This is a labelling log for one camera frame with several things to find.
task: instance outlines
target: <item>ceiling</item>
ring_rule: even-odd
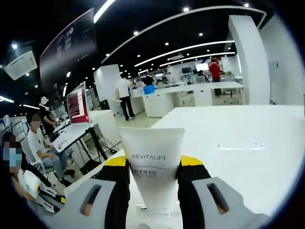
[[[19,47],[30,46],[36,61],[53,38],[71,21],[90,8],[96,12],[106,0],[53,0],[53,1],[21,1],[17,5],[12,2],[8,9],[13,9],[14,20],[5,21],[2,25],[2,42],[0,44],[0,64],[15,52],[11,44]],[[274,14],[274,9],[264,0],[249,0],[250,6],[267,13],[262,27]],[[184,7],[195,10],[203,7],[233,5],[243,6],[240,0],[116,0],[95,23],[96,41],[99,54],[91,57],[71,77],[67,78],[67,93],[75,85],[86,81],[87,86],[94,87],[93,70],[102,65],[119,64],[123,74],[136,77],[141,70],[157,70],[159,65],[167,63],[174,54],[167,55],[151,62],[134,67],[152,57],[180,48],[207,42],[225,41],[229,36],[228,17],[230,14],[249,15],[258,25],[262,14],[241,9],[217,9],[194,13],[185,13],[180,17],[161,23],[146,32],[141,31],[174,15],[181,14]],[[124,46],[112,53],[128,39]],[[235,46],[227,50],[228,44],[215,44],[181,51],[185,57],[193,57],[210,53],[235,52]],[[39,69],[30,72],[18,80],[12,80],[3,69],[0,69],[0,95],[14,103],[0,102],[0,117],[24,114],[28,109],[22,104],[38,106],[44,92],[42,90]]]

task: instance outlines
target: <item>large screen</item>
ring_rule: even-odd
[[[88,109],[86,102],[86,82],[82,82],[67,96],[68,113],[71,124],[88,123]]]
[[[61,31],[41,54],[40,75],[45,93],[54,93],[56,83],[64,80],[82,59],[96,52],[91,9]]]

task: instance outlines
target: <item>white counter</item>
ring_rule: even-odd
[[[221,178],[242,194],[244,204],[254,213],[270,216],[278,209],[294,184],[304,157],[303,106],[175,108],[152,128],[176,127],[185,128],[183,154],[203,161],[211,176]],[[114,157],[122,155],[124,151],[120,150]],[[65,194],[101,168],[102,165],[67,187]],[[143,203],[132,176],[130,190],[128,225],[135,220],[133,207]]]

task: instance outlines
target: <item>chair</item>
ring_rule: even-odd
[[[22,140],[20,144],[25,156],[27,156],[32,166],[38,165],[38,169],[41,167],[44,174],[48,174],[49,172],[52,172],[54,170],[53,167],[46,168],[41,159],[36,160],[30,148],[28,136],[26,136],[26,138]]]

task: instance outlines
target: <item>computer monitor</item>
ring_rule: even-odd
[[[82,82],[68,94],[67,104],[71,124],[90,122],[86,101],[86,82]]]

